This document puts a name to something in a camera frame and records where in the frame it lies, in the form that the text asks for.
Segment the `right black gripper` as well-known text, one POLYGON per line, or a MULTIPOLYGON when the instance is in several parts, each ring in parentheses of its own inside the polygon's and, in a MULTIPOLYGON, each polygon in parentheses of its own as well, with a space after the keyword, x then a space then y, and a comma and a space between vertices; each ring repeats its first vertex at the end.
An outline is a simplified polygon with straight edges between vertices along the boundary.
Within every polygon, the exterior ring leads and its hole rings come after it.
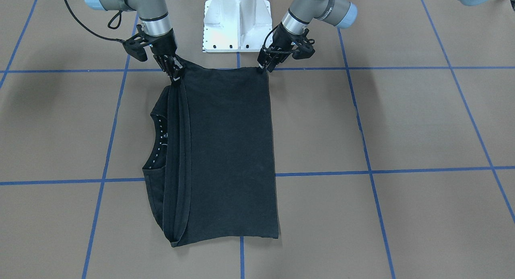
POLYGON ((175 41, 173 29, 169 32, 154 37, 144 32, 142 25, 137 25, 137 33, 123 42, 127 54, 140 62, 147 61, 145 47, 149 46, 153 58, 158 63, 162 72, 169 76, 172 83, 180 80, 184 74, 184 66, 176 55, 178 45, 175 41))

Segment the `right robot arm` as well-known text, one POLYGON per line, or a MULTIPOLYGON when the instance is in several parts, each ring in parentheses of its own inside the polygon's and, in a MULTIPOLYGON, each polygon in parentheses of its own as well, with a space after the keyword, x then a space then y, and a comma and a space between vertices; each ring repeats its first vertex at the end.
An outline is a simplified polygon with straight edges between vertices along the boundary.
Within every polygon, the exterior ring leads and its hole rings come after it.
POLYGON ((140 24, 137 33, 126 40, 118 39, 127 54, 136 60, 147 61, 145 47, 149 46, 155 61, 171 81, 181 79, 183 65, 175 54, 178 45, 165 0, 84 0, 95 10, 122 12, 135 11, 140 24))

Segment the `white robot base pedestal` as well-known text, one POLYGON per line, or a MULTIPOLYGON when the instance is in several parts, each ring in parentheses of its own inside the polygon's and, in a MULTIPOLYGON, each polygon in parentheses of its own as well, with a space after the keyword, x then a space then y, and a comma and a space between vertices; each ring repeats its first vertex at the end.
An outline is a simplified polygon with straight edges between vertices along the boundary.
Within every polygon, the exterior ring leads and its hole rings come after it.
POLYGON ((272 12, 268 0, 207 0, 203 51, 259 52, 271 45, 272 12))

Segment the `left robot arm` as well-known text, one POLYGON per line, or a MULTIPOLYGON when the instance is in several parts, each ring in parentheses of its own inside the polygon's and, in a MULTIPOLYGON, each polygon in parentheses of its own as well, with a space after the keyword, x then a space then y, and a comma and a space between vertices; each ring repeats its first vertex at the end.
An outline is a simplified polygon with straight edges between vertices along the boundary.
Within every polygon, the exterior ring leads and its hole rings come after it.
POLYGON ((265 37, 257 58, 259 70, 272 72, 288 57, 296 60, 312 57, 315 42, 307 35, 313 19, 346 29, 357 15, 357 6, 348 0, 293 0, 281 22, 265 37))

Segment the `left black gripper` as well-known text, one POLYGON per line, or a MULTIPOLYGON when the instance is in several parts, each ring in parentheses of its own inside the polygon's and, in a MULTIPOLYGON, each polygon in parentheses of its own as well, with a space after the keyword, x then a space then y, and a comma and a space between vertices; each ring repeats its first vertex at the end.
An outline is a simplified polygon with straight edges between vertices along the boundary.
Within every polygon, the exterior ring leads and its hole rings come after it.
POLYGON ((292 34, 279 24, 275 26, 265 37, 257 58, 259 69, 272 72, 276 66, 283 63, 289 56, 293 59, 308 59, 314 53, 314 39, 309 39, 308 29, 304 29, 301 34, 292 34))

